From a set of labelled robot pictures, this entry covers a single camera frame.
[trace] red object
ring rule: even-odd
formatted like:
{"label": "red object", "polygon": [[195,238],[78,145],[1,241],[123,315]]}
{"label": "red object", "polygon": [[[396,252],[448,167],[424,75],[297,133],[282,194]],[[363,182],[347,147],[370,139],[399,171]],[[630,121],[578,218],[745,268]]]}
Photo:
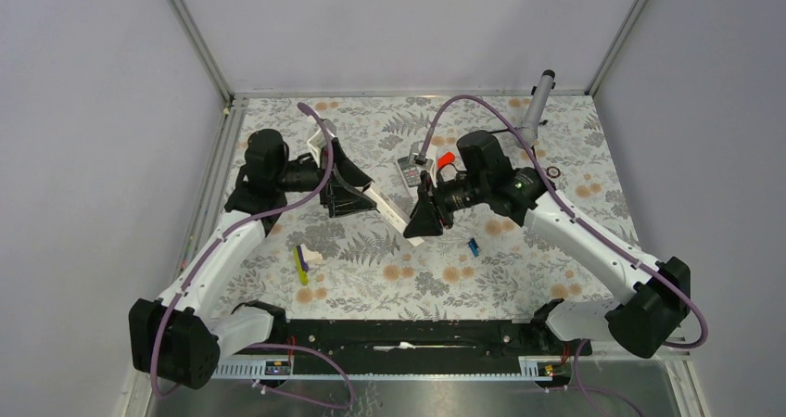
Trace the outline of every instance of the red object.
{"label": "red object", "polygon": [[[288,336],[288,337],[286,338],[286,343],[287,343],[288,345],[292,345],[292,346],[294,346],[294,345],[296,345],[296,344],[298,343],[298,341],[295,339],[295,336],[294,336],[294,335],[291,335],[291,336]],[[288,352],[288,353],[289,353],[289,356],[287,357],[287,362],[289,363],[289,369],[290,369],[290,372],[291,372],[291,370],[292,370],[292,352],[293,352],[293,351],[292,351],[292,349],[289,349],[289,352]]]}
{"label": "red object", "polygon": [[442,155],[442,158],[437,159],[437,169],[441,169],[448,164],[452,164],[456,161],[456,155],[452,154],[450,151]]}
{"label": "red object", "polygon": [[560,366],[564,365],[567,359],[570,358],[570,347],[567,343],[563,346],[563,356],[560,358]]}

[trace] gray cylinder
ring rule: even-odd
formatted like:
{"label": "gray cylinder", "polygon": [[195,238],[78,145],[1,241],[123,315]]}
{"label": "gray cylinder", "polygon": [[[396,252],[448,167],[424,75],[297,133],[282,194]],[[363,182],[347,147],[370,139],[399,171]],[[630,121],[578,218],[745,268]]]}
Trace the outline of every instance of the gray cylinder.
{"label": "gray cylinder", "polygon": [[[554,86],[554,71],[546,69],[543,75],[540,76],[540,82],[532,95],[532,101],[529,103],[529,108],[526,109],[526,114],[518,125],[518,131],[524,136],[524,140],[532,146],[538,139],[538,126],[540,125],[540,118],[543,116],[543,110],[546,108],[546,101],[551,93],[551,88]],[[516,142],[519,148],[523,148],[521,144]]]}

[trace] leaf pattern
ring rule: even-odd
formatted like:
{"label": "leaf pattern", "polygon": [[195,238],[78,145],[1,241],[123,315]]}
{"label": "leaf pattern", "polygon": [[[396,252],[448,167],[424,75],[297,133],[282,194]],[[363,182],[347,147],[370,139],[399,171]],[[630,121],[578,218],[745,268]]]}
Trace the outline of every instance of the leaf pattern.
{"label": "leaf pattern", "polygon": [[384,133],[409,136],[412,133],[428,128],[429,123],[431,123],[431,119],[423,113],[415,114],[412,111],[408,111],[405,114],[396,113],[387,122],[382,131]]}
{"label": "leaf pattern", "polygon": [[[527,98],[486,97],[516,122]],[[336,126],[347,155],[406,212],[412,199],[394,161],[412,142],[422,141],[429,123],[447,97],[335,97],[319,99],[251,99],[241,126],[224,202],[244,164],[247,138],[256,130],[281,132],[293,158],[306,151],[317,131],[298,111],[304,102]],[[595,221],[625,241],[638,245],[628,205],[592,99],[551,97],[535,144],[543,167],[554,166],[554,181]],[[497,130],[499,121],[478,104],[459,101],[440,120],[432,145],[439,155],[477,130]],[[516,167],[531,165],[509,134],[498,135]],[[291,204],[301,194],[287,195]],[[476,258],[467,242],[480,246]],[[325,261],[312,265],[309,284],[300,284],[292,247],[304,244]],[[239,302],[258,299],[283,307],[288,318],[317,319],[510,319],[529,318],[554,296],[573,299],[609,297],[591,273],[557,246],[527,233],[487,206],[456,212],[455,225],[443,236],[412,247],[376,212],[329,220],[312,201],[283,214],[261,246],[243,261],[220,296],[212,318],[229,313]]]}
{"label": "leaf pattern", "polygon": [[338,258],[358,264],[368,261],[371,266],[372,263],[379,264],[387,253],[395,253],[401,249],[398,237],[391,236],[390,231],[385,232],[385,237],[375,231],[371,231],[371,235],[373,237],[358,233],[358,236],[352,237],[352,241],[341,250]]}

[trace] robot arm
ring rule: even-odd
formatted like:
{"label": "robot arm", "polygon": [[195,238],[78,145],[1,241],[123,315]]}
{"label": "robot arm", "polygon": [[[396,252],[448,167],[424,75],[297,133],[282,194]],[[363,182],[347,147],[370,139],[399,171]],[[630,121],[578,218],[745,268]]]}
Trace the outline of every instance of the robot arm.
{"label": "robot arm", "polygon": [[[347,158],[338,139],[331,141],[333,171],[320,192],[320,204],[331,218],[376,209],[377,203],[366,195],[372,190],[372,179]],[[265,341],[275,332],[274,319],[284,316],[280,308],[242,308],[215,322],[207,314],[215,309],[227,282],[261,244],[279,215],[248,222],[229,235],[225,231],[251,215],[285,206],[287,192],[313,191],[325,172],[323,146],[312,146],[310,154],[288,160],[289,148],[279,132],[251,134],[246,165],[240,168],[235,189],[224,206],[227,214],[222,215],[208,241],[212,244],[199,251],[156,301],[139,299],[129,312],[134,368],[149,372],[159,324],[175,298],[179,299],[162,337],[158,375],[177,384],[194,389],[203,386],[221,358]]]}
{"label": "robot arm", "polygon": [[[536,313],[563,341],[575,338],[616,340],[634,355],[650,358],[688,314],[687,306],[663,284],[621,258],[602,240],[626,248],[641,264],[659,273],[690,297],[690,270],[677,258],[663,263],[616,237],[578,211],[562,192],[556,195],[574,211],[569,216],[531,168],[514,169],[492,134],[479,131],[457,142],[466,171],[437,185],[422,174],[418,201],[404,237],[441,235],[453,212],[486,203],[491,209],[559,246],[606,285],[614,299],[575,303],[554,300]],[[579,219],[598,231],[592,234]]]}

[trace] red clip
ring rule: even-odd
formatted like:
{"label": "red clip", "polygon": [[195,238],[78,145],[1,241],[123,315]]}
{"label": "red clip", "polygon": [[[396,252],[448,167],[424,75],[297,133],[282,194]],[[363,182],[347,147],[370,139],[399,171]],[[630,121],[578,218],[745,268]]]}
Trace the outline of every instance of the red clip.
{"label": "red clip", "polygon": [[442,158],[437,159],[437,169],[441,169],[448,164],[452,164],[456,161],[456,155],[452,154],[450,151],[442,155]]}

